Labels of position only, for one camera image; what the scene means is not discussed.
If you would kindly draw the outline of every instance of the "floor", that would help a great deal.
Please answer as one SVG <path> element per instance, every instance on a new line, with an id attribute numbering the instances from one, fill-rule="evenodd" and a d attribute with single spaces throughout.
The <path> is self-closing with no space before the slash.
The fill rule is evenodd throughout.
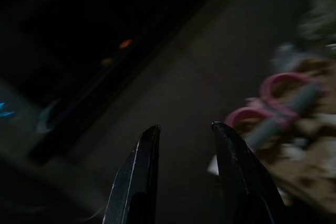
<path id="1" fill-rule="evenodd" d="M 108 197 L 140 133 L 160 139 L 158 223 L 217 223 L 220 196 L 206 172 L 212 121 L 257 95 L 277 46 L 293 39 L 309 0 L 209 0 L 141 68 L 64 159 L 92 172 Z"/>
<path id="2" fill-rule="evenodd" d="M 45 183 L 0 158 L 0 216 L 7 224 L 101 224 L 98 218 Z"/>

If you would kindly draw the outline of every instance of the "clutter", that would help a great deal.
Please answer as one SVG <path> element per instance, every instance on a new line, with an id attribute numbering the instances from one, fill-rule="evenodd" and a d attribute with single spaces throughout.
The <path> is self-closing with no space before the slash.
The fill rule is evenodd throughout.
<path id="1" fill-rule="evenodd" d="M 336 0 L 312 0 L 311 7 L 299 25 L 300 36 L 309 41 L 335 41 Z"/>
<path id="2" fill-rule="evenodd" d="M 271 60 L 274 73 L 286 73 L 294 71 L 305 59 L 317 59 L 319 55 L 302 52 L 293 43 L 287 42 L 280 45 Z"/>
<path id="3" fill-rule="evenodd" d="M 304 59 L 295 71 L 267 78 L 260 99 L 249 99 L 225 123 L 244 137 L 289 198 L 336 220 L 336 62 Z M 290 78 L 297 73 L 305 81 Z M 214 160 L 208 171 L 215 175 Z"/>

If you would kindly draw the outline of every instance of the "orange light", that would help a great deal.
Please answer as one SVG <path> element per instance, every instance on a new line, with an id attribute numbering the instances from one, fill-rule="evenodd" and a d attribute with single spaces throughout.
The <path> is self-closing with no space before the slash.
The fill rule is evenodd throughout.
<path id="1" fill-rule="evenodd" d="M 124 41 L 119 45 L 119 49 L 125 49 L 125 48 L 128 47 L 132 42 L 133 42 L 132 39 L 124 40 Z"/>

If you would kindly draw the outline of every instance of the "concrete floor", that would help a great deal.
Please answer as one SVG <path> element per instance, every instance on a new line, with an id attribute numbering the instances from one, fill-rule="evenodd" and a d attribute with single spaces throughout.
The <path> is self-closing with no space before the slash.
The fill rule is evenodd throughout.
<path id="1" fill-rule="evenodd" d="M 295 36 L 309 0 L 209 0 L 146 64 L 65 157 L 108 197 L 140 133 L 160 139 L 158 223 L 216 223 L 220 197 L 206 168 L 211 121 L 257 95 L 274 49 Z"/>

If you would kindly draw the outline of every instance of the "pink scissor handle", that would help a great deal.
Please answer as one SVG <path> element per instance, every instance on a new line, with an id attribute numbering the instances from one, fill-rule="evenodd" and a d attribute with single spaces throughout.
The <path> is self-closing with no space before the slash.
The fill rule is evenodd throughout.
<path id="1" fill-rule="evenodd" d="M 225 124 L 230 127 L 234 127 L 238 122 L 247 118 L 260 118 L 266 119 L 269 117 L 275 118 L 277 122 L 283 127 L 286 128 L 288 126 L 287 121 L 278 115 L 267 111 L 265 109 L 260 108 L 259 106 L 247 106 L 239 108 L 229 114 L 225 119 Z"/>
<path id="2" fill-rule="evenodd" d="M 260 86 L 260 96 L 261 99 L 266 102 L 270 107 L 274 108 L 275 110 L 284 113 L 285 115 L 290 117 L 290 120 L 296 120 L 300 117 L 295 111 L 290 110 L 285 105 L 280 103 L 277 99 L 275 99 L 272 95 L 272 85 L 284 82 L 284 81 L 300 81 L 302 83 L 309 83 L 314 81 L 313 78 L 310 76 L 297 73 L 297 72 L 290 72 L 290 73 L 280 73 L 275 74 L 273 76 L 268 77 Z"/>

